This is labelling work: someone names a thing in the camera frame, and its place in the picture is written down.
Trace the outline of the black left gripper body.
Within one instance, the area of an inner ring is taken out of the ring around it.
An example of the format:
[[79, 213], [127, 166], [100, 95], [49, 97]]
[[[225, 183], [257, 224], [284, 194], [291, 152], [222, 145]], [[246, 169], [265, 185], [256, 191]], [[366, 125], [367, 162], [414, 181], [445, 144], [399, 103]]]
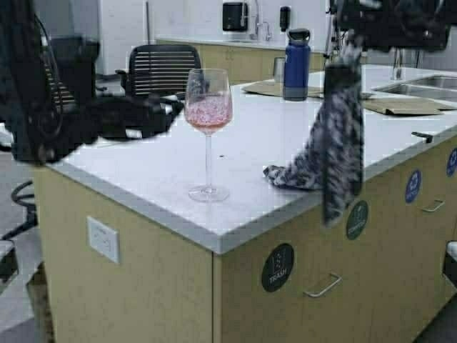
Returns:
[[151, 95], [104, 96], [93, 100], [89, 113], [96, 120], [97, 134], [112, 141], [135, 141], [165, 134], [184, 109], [177, 97]]

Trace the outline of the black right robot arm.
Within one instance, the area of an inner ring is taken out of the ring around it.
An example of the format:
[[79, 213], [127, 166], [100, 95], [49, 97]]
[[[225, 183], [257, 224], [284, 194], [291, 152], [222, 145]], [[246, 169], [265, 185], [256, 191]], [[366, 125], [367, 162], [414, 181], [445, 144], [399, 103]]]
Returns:
[[335, 1], [347, 41], [367, 50], [443, 51], [456, 25], [455, 1]]

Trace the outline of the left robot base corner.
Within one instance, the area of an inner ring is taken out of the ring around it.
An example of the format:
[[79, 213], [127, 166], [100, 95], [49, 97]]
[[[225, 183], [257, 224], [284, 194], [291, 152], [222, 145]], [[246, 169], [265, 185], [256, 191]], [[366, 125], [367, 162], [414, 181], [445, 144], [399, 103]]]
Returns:
[[13, 242], [1, 240], [1, 294], [18, 275], [19, 267]]

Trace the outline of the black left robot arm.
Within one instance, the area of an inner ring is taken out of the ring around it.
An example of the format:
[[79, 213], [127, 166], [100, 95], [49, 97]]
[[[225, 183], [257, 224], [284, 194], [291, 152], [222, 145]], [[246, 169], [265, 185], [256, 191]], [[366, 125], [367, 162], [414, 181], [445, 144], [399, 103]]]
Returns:
[[99, 43], [51, 38], [32, 1], [1, 3], [1, 120], [15, 160], [56, 163], [98, 139], [136, 141], [166, 133], [182, 101], [97, 95]]

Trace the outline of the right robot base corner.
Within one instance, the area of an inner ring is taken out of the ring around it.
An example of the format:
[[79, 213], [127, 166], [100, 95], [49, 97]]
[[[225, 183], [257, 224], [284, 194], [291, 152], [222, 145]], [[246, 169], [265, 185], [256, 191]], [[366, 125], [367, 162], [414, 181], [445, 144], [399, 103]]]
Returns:
[[450, 241], [446, 245], [446, 253], [443, 261], [443, 274], [452, 283], [452, 285], [456, 287], [456, 241]]

